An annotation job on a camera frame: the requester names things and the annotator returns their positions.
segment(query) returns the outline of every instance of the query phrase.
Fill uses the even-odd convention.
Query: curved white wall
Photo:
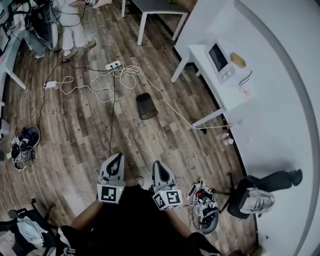
[[[196,31],[206,30],[196,42],[193,19],[199,23],[201,10],[214,3],[219,12]],[[303,170],[302,183],[275,192],[274,208],[257,219],[259,239],[272,256],[309,256],[320,242],[320,8],[311,0],[234,3],[199,0],[175,47],[183,55],[189,44],[221,37],[253,70],[254,99],[225,115],[229,123],[244,120],[232,133],[246,171]]]

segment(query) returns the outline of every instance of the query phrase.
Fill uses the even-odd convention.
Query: white table
[[[19,31],[14,32],[14,35],[22,40]],[[20,41],[11,36],[11,40],[9,41],[8,45],[5,48],[5,51],[2,56],[0,56],[0,106],[4,107],[5,103],[2,101],[4,95],[4,88],[6,83],[6,76],[7,74],[19,85],[22,89],[26,89],[27,86],[13,73],[15,60],[17,57],[17,53],[20,46]]]
[[[146,20],[148,14],[178,14],[182,15],[178,26],[175,29],[172,40],[175,41],[188,16],[188,10],[176,3],[168,3],[168,0],[132,0],[132,2],[142,11],[138,42],[140,46],[144,35]],[[125,17],[126,0],[122,0],[121,16]]]
[[[182,58],[178,68],[171,78],[171,82],[174,83],[178,79],[188,62],[194,62],[199,69],[196,75],[199,76],[201,74],[203,76],[220,106],[220,109],[217,111],[193,123],[193,127],[198,127],[203,123],[250,100],[253,97],[254,85],[251,77],[250,80],[241,87],[239,84],[220,84],[218,77],[206,55],[206,46],[203,44],[189,45],[188,49],[188,54]]]

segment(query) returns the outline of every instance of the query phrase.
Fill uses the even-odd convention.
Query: backpack
[[[276,202],[274,194],[250,187],[246,189],[239,209],[244,214],[263,214],[269,212]]]

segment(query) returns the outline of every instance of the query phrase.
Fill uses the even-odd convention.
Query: wooden floor
[[[71,62],[76,66],[104,69],[105,65],[120,60],[137,65],[143,73],[165,94],[166,98],[191,123],[215,110],[205,86],[187,67],[175,84],[170,82],[179,61],[172,51],[173,42],[160,22],[148,16],[142,46],[137,46],[140,16],[120,14],[120,3],[85,11],[83,27],[89,38],[95,38],[97,46],[80,52]],[[15,72],[25,84],[23,91],[10,80],[4,108],[4,119],[11,124],[11,133],[0,143],[0,151],[9,152],[9,141],[15,127],[37,125],[43,102],[42,86],[61,61],[61,56],[50,52],[45,58],[34,58],[26,50],[16,61]],[[88,85],[100,75],[96,71],[74,69],[59,64],[50,80],[61,82],[65,76],[73,76],[74,82],[64,89]],[[151,184],[152,164],[162,160],[175,173],[185,197],[192,183],[203,177],[209,187],[228,190],[226,174],[232,172],[236,181],[242,171],[235,150],[224,146],[216,136],[222,129],[209,130],[207,134],[187,126],[164,102],[162,96],[146,79],[136,77],[137,89],[123,87],[115,81],[116,102],[113,123],[111,153],[125,155],[125,180],[129,186],[138,175]],[[96,88],[112,86],[112,77],[100,77]],[[132,80],[123,82],[132,85]],[[139,93],[150,93],[159,114],[142,121],[136,107]],[[109,99],[109,92],[101,92]],[[87,88],[76,89],[64,95],[58,89],[45,90],[45,103],[40,124],[41,141],[32,167],[20,173],[12,162],[0,163],[0,218],[8,220],[7,211],[26,206],[35,197],[39,203],[52,210],[51,221],[68,225],[74,217],[96,199],[96,169],[109,156],[112,103],[102,104]],[[208,125],[222,125],[220,118]],[[222,204],[225,197],[218,196]],[[179,212],[189,223],[186,210]],[[208,239],[225,255],[240,249],[245,251],[256,240],[254,219],[240,220],[224,212],[219,217],[216,232]]]

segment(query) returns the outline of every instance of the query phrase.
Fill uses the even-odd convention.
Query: table leg
[[[176,70],[171,78],[171,83],[174,83],[175,81],[177,81],[178,77],[180,76],[181,72],[184,70],[188,61],[189,61],[189,56],[186,56],[181,60],[179,66],[176,68]]]
[[[188,13],[185,13],[185,14],[182,15],[182,17],[181,17],[181,19],[179,21],[179,24],[175,29],[174,35],[172,37],[172,41],[175,41],[177,39],[177,37],[179,35],[179,32],[180,32],[183,24],[185,23],[185,20],[186,20],[187,16],[188,16]]]
[[[8,75],[9,75],[18,85],[21,86],[22,89],[24,89],[24,90],[27,89],[27,86],[24,84],[24,82],[22,82],[22,81],[19,79],[19,77],[16,76],[15,73],[13,73],[13,72],[8,72],[8,71],[7,71],[7,73],[8,73]]]
[[[126,0],[122,0],[122,8],[121,8],[121,17],[125,17],[125,12],[126,12]]]
[[[139,29],[139,36],[138,36],[138,46],[141,45],[142,43],[142,37],[144,35],[144,30],[145,30],[145,25],[146,25],[146,20],[147,20],[147,13],[143,12],[142,17],[141,17],[141,23],[140,23],[140,29]]]
[[[211,119],[216,118],[217,116],[220,116],[221,114],[223,114],[225,112],[225,109],[222,107],[220,109],[218,109],[217,111],[207,115],[206,117],[200,119],[199,121],[195,122],[192,124],[193,127],[198,127],[202,124],[204,124],[205,122],[210,121]]]

